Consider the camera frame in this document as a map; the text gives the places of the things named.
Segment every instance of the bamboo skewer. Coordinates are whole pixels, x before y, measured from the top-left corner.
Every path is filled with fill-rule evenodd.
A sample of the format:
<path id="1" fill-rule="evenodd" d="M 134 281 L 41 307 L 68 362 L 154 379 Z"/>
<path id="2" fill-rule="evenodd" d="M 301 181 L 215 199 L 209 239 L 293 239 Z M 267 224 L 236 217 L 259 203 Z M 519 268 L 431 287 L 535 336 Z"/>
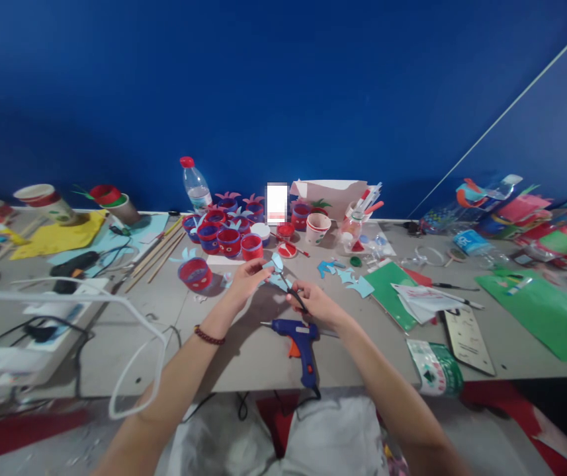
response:
<path id="1" fill-rule="evenodd" d="M 162 248 L 164 248 L 164 250 L 166 250 L 165 246 L 166 244 L 173 238 L 173 236 L 175 236 L 175 234 L 178 232 L 178 230 L 180 230 L 180 228 L 182 228 L 182 222 L 179 222 L 178 226 L 175 226 L 173 229 L 170 229 L 166 235 L 164 236 L 164 238 L 162 238 L 160 240 L 160 242 L 155 246 L 155 248 L 153 248 L 148 256 L 143 259 L 142 261 L 140 261 L 140 263 L 136 266 L 136 269 L 133 271 L 133 273 L 131 274 L 131 277 L 135 277 L 137 276 L 140 271 L 142 271 L 142 269 L 149 263 L 149 261 L 151 261 L 151 259 L 153 259 L 153 257 L 158 254 L 160 252 L 160 250 L 162 250 Z"/>
<path id="2" fill-rule="evenodd" d="M 162 266 L 164 266 L 164 263 L 166 263 L 166 260 L 173 254 L 173 251 L 175 250 L 175 248 L 177 248 L 177 245 L 179 245 L 179 242 L 182 241 L 182 238 L 184 237 L 184 235 L 186 235 L 185 232 L 182 233 L 180 236 L 178 236 L 177 240 L 175 240 L 174 244 L 169 249 L 169 252 L 166 254 L 164 259 L 160 262 L 159 266 L 155 269 L 155 271 L 153 272 L 153 274 L 151 275 L 151 277 L 149 278 L 149 280 L 147 282 L 150 283 L 151 281 L 153 281 L 153 278 L 155 278 L 155 275 L 157 275 L 157 273 L 162 268 Z"/>
<path id="3" fill-rule="evenodd" d="M 139 273 L 139 275 L 137 275 L 137 277 L 133 280 L 133 283 L 131 283 L 129 285 L 129 287 L 124 291 L 125 294 L 128 293 L 131 290 L 131 288 L 133 288 L 138 283 L 138 281 L 140 281 L 142 279 L 142 276 L 144 276 L 148 272 L 148 270 L 153 268 L 154 264 L 157 263 L 160 260 L 160 258 L 164 255 L 164 253 L 166 253 L 166 251 L 168 249 L 170 249 L 171 246 L 173 246 L 174 243 L 175 243 L 175 240 L 173 240 L 172 243 L 169 243 L 169 240 L 166 240 L 166 242 L 162 244 L 161 249 L 158 249 L 159 252 L 156 253 L 156 256 L 153 258 L 153 260 L 151 260 L 149 265 L 147 267 L 145 267 L 145 269 L 143 269 L 142 272 Z"/>

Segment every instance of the red bottle cap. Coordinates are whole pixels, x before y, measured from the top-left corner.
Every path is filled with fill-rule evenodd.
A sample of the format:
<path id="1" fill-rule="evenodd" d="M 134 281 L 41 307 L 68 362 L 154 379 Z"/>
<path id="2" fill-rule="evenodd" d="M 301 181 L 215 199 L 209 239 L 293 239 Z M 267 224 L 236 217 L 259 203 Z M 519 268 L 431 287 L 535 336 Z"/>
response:
<path id="1" fill-rule="evenodd" d="M 179 162 L 185 169 L 192 169 L 195 166 L 195 161 L 192 157 L 182 157 Z"/>

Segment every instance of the blue paper cutout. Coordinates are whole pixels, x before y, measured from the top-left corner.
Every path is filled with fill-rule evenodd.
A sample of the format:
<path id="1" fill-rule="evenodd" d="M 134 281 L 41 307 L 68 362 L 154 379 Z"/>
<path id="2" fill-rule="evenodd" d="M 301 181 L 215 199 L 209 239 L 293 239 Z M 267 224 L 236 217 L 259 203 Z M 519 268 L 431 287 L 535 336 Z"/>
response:
<path id="1" fill-rule="evenodd" d="M 346 271 L 342 271 L 340 269 L 337 269 L 336 272 L 341 277 L 341 283 L 345 284 L 345 283 L 350 283 L 350 282 L 351 283 L 356 282 L 356 280 L 352 276 L 353 270 L 351 268 L 346 270 Z"/>
<path id="2" fill-rule="evenodd" d="M 369 296 L 371 293 L 374 292 L 374 287 L 371 284 L 369 284 L 367 280 L 362 276 L 358 278 L 357 283 L 350 284 L 347 287 L 347 289 L 353 289 L 358 291 L 358 293 L 361 295 L 361 298 L 363 299 L 365 299 L 367 296 Z"/>

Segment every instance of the red fabric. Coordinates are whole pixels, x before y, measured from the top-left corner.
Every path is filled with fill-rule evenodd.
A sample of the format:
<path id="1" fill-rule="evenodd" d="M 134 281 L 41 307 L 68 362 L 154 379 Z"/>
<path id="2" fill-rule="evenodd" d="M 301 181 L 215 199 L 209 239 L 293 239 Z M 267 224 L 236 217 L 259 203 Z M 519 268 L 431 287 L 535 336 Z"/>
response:
<path id="1" fill-rule="evenodd" d="M 567 476 L 567 459 L 532 438 L 541 432 L 541 427 L 535 418 L 535 407 L 512 383 L 504 380 L 466 382 L 460 398 L 466 402 L 504 410 L 526 433 L 555 476 Z"/>
<path id="2" fill-rule="evenodd" d="M 291 393 L 288 395 L 281 395 L 283 408 L 285 411 L 290 411 L 298 403 L 300 393 Z M 272 436 L 272 444 L 275 447 L 277 458 L 285 456 L 285 451 L 288 448 L 288 437 L 290 436 L 290 425 L 292 424 L 292 417 L 294 413 L 284 416 L 281 413 L 281 404 L 276 398 L 267 398 L 257 402 L 257 408 L 261 414 L 261 418 L 265 422 L 270 435 Z"/>
<path id="3" fill-rule="evenodd" d="M 85 409 L 54 415 L 12 416 L 0 420 L 0 455 L 15 451 L 87 422 Z"/>

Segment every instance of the red paper cup craft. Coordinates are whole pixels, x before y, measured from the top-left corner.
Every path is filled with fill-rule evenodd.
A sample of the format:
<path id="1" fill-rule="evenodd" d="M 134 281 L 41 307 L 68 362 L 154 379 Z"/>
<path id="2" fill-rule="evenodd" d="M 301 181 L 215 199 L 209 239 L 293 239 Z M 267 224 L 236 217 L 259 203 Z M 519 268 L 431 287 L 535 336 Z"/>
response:
<path id="1" fill-rule="evenodd" d="M 197 236 L 199 237 L 204 253 L 208 255 L 217 255 L 219 253 L 217 232 L 219 232 L 220 226 L 219 223 L 205 221 L 197 228 Z"/>
<path id="2" fill-rule="evenodd" d="M 184 230 L 193 243 L 199 243 L 199 236 L 197 236 L 197 228 L 201 224 L 199 221 L 202 221 L 199 215 L 189 215 L 184 219 Z"/>
<path id="3" fill-rule="evenodd" d="M 217 203 L 218 208 L 222 208 L 223 210 L 228 212 L 234 212 L 237 210 L 239 204 L 235 197 L 238 197 L 241 194 L 237 192 L 226 192 L 225 194 L 215 194 L 220 198 L 219 203 Z"/>
<path id="4" fill-rule="evenodd" d="M 263 223 L 265 221 L 265 216 L 263 213 L 263 205 L 261 202 L 264 197 L 255 196 L 252 194 L 249 198 L 244 198 L 243 201 L 246 203 L 245 208 L 250 212 L 248 219 L 253 223 Z"/>
<path id="5" fill-rule="evenodd" d="M 202 291 L 212 282 L 212 271 L 203 258 L 188 260 L 179 267 L 177 275 L 191 291 Z"/>
<path id="6" fill-rule="evenodd" d="M 241 239 L 241 253 L 243 259 L 250 261 L 254 258 L 263 258 L 263 242 L 255 233 L 249 233 Z"/>
<path id="7" fill-rule="evenodd" d="M 225 257 L 235 258 L 241 253 L 241 234 L 236 229 L 220 228 L 217 233 L 217 241 Z"/>
<path id="8" fill-rule="evenodd" d="M 210 210 L 205 216 L 204 221 L 210 223 L 219 223 L 222 225 L 226 222 L 226 213 L 223 210 Z"/>
<path id="9" fill-rule="evenodd" d="M 310 206 L 304 203 L 298 203 L 292 207 L 292 224 L 295 230 L 305 231 L 310 210 Z"/>

